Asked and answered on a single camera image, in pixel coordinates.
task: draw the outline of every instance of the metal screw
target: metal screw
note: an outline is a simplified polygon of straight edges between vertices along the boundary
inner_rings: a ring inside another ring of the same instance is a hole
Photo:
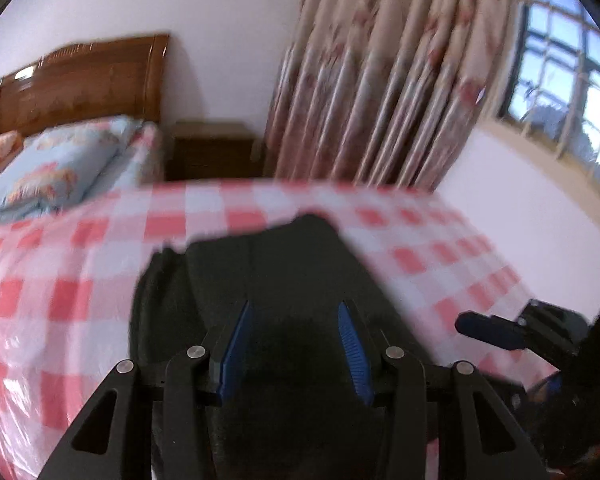
[[[404,357],[404,350],[399,346],[389,346],[384,353],[389,359],[402,359]]]
[[[202,357],[206,353],[205,347],[200,345],[195,345],[187,350],[187,355],[192,359],[198,359]]]
[[[474,366],[467,361],[460,361],[456,365],[456,370],[458,370],[458,373],[462,375],[471,375],[474,373]]]
[[[121,374],[128,374],[133,369],[134,369],[134,363],[133,363],[133,361],[130,361],[129,359],[120,361],[116,365],[116,370],[118,371],[118,373],[121,373]]]

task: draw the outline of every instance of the wooden headboard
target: wooden headboard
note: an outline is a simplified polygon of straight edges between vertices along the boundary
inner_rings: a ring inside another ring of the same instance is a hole
[[[169,36],[62,47],[0,79],[0,134],[126,114],[160,121]]]

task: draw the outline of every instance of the white wall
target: white wall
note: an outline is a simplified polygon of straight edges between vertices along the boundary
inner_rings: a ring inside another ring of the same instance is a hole
[[[478,126],[438,191],[487,235],[536,298],[600,311],[600,229],[528,158]]]
[[[163,121],[243,120],[263,132],[299,0],[13,0],[0,16],[0,77],[75,41],[173,35]]]

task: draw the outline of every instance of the curtain fold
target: curtain fold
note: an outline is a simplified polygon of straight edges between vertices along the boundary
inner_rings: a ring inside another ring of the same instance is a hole
[[[266,172],[433,189],[470,133],[511,0],[304,0]]]

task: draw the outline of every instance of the red and white checkered cloth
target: red and white checkered cloth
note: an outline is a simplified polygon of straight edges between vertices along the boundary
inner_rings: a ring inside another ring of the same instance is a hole
[[[329,184],[208,182],[113,193],[0,226],[0,470],[35,478],[86,399],[128,357],[136,280],[166,243],[317,212],[367,265],[440,364],[468,359],[530,385],[552,368],[456,334],[463,310],[512,319],[530,295],[436,195]]]

